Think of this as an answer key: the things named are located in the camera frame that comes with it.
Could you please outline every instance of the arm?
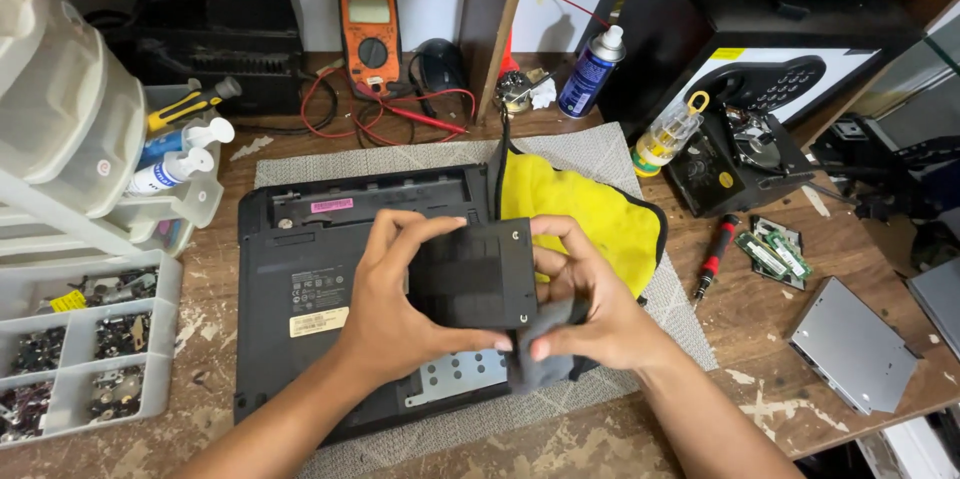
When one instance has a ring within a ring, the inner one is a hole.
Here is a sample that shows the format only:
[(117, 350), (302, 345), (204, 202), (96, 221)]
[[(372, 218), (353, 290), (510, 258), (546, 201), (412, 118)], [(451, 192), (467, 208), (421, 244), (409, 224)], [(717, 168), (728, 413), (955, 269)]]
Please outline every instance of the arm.
[(592, 299), (584, 325), (558, 328), (534, 340), (531, 355), (585, 355), (611, 368), (634, 371), (683, 472), (691, 479), (797, 478), (803, 475), (773, 441), (714, 385), (696, 362), (654, 322), (590, 242), (576, 220), (537, 216), (534, 235), (559, 237), (568, 255), (536, 247), (541, 300)]
[(377, 387), (447, 353), (509, 351), (505, 335), (440, 327), (410, 306), (403, 294), (404, 272), (420, 245), (463, 225), (463, 218), (377, 213), (337, 343), (174, 477), (293, 477), (340, 419)]

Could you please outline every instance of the yellow microfiber cloth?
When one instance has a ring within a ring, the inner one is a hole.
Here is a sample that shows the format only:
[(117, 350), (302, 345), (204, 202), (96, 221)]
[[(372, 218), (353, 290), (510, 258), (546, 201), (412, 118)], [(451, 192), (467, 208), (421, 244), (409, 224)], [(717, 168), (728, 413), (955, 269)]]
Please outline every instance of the yellow microfiber cloth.
[[(573, 216), (633, 296), (640, 297), (664, 254), (664, 212), (575, 171), (558, 171), (543, 157), (522, 154), (512, 146), (504, 152), (499, 218)], [(555, 237), (536, 236), (534, 243), (567, 252)]]

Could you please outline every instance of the silver optical drive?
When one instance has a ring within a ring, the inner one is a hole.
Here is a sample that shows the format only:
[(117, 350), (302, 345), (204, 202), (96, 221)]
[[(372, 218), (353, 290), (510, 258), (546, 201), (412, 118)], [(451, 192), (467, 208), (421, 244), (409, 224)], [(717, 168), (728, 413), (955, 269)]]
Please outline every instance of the silver optical drive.
[(835, 277), (823, 281), (787, 343), (859, 413), (894, 411), (917, 365), (904, 339)]

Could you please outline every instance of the gray mat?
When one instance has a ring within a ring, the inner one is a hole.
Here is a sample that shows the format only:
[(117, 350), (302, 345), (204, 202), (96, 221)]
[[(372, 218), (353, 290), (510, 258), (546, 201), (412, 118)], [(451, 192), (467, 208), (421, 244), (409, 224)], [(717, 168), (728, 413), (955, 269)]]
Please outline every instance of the gray mat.
[[(545, 157), (558, 169), (580, 172), (584, 177), (615, 186), (643, 198), (623, 132), (617, 123), (605, 124), (576, 134), (513, 140), (527, 153)], [(284, 185), (426, 169), (478, 164), (487, 161), (496, 141), (461, 141), (427, 145), (383, 147), (328, 155), (302, 156), (257, 163), (254, 185)], [(690, 306), (687, 292), (670, 263), (663, 259), (653, 280), (643, 291), (649, 299), (647, 312), (657, 324), (703, 369), (718, 368), (714, 352)], [(346, 478), (428, 455), (606, 402), (639, 389), (627, 372), (597, 368), (577, 383), (560, 382), (524, 396), (510, 395), (468, 409), (340, 443), (318, 450), (308, 460), (299, 479)]]

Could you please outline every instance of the pink label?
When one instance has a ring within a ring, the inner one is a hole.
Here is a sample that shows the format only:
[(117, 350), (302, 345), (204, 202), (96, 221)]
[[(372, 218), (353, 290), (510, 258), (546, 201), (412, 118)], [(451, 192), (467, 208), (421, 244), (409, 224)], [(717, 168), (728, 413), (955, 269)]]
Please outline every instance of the pink label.
[(334, 199), (333, 201), (320, 201), (317, 203), (310, 204), (311, 213), (326, 213), (327, 211), (339, 211), (340, 209), (352, 209), (354, 207), (354, 199), (348, 197), (347, 199)]

